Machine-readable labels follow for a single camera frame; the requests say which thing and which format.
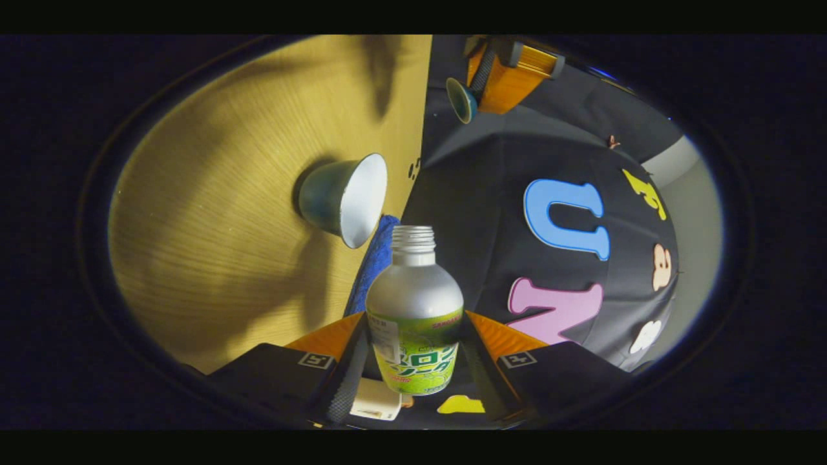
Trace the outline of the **teal teacup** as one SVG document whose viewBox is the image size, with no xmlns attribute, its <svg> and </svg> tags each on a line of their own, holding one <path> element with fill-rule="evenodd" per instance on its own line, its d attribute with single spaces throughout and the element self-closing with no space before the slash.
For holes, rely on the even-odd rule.
<svg viewBox="0 0 827 465">
<path fill-rule="evenodd" d="M 362 247 L 380 221 L 389 183 L 384 156 L 336 161 L 310 171 L 298 192 L 299 214 L 317 229 Z"/>
</svg>

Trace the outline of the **teal teacup lid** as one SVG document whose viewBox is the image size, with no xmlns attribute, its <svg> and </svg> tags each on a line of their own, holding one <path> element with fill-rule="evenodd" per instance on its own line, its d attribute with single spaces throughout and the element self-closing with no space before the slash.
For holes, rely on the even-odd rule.
<svg viewBox="0 0 827 465">
<path fill-rule="evenodd" d="M 469 124 L 477 114 L 477 100 L 472 91 L 454 77 L 446 79 L 447 97 L 462 124 Z"/>
</svg>

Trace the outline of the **white toaster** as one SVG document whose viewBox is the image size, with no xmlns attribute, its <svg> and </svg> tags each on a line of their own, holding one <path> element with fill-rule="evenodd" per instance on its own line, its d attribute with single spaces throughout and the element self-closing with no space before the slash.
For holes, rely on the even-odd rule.
<svg viewBox="0 0 827 465">
<path fill-rule="evenodd" d="M 403 395 L 381 380 L 360 378 L 350 415 L 368 420 L 395 421 L 402 410 Z"/>
</svg>

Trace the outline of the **black backdrop cloth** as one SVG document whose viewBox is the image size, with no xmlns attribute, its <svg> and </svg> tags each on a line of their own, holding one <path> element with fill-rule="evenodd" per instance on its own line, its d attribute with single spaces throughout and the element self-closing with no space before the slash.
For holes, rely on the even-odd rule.
<svg viewBox="0 0 827 465">
<path fill-rule="evenodd" d="M 402 222 L 429 225 L 469 312 L 546 344 L 575 342 L 633 376 L 669 320 L 678 236 L 645 162 L 682 140 L 670 118 L 567 61 L 506 114 L 458 121 L 446 79 L 466 83 L 464 36 L 432 39 L 423 153 Z M 607 139 L 615 135 L 614 150 Z M 411 426 L 500 426 L 461 348 L 451 386 Z"/>
</svg>

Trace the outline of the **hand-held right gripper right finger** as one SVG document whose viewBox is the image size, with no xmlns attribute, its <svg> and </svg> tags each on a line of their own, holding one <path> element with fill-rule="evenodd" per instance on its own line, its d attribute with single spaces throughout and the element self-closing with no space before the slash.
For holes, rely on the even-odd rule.
<svg viewBox="0 0 827 465">
<path fill-rule="evenodd" d="M 488 418 L 503 427 L 558 427 L 602 409 L 633 374 L 575 342 L 546 344 L 465 312 L 461 346 Z"/>
</svg>

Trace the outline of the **blue folded towel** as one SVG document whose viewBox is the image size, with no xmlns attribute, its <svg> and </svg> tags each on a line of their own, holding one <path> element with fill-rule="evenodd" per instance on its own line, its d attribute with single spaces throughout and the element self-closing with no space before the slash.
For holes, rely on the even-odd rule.
<svg viewBox="0 0 827 465">
<path fill-rule="evenodd" d="M 343 317 L 366 311 L 366 298 L 370 286 L 384 269 L 392 262 L 392 234 L 401 220 L 392 215 L 382 215 L 372 240 L 355 276 L 353 286 L 346 303 Z"/>
</svg>

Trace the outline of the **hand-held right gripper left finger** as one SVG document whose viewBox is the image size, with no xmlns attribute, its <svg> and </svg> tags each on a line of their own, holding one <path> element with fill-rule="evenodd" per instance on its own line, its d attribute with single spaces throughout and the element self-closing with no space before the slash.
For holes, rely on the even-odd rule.
<svg viewBox="0 0 827 465">
<path fill-rule="evenodd" d="M 205 374 L 188 372 L 257 426 L 341 427 L 368 358 L 368 318 L 342 318 L 286 346 L 261 342 Z"/>
</svg>

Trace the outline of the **silver green-label water bottle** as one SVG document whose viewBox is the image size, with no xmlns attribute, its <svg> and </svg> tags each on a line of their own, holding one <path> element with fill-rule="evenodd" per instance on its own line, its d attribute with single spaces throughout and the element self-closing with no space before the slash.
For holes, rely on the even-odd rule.
<svg viewBox="0 0 827 465">
<path fill-rule="evenodd" d="M 431 226 L 395 225 L 391 262 L 366 297 L 370 342 L 391 391 L 433 395 L 451 382 L 463 323 L 458 283 L 436 262 Z"/>
</svg>

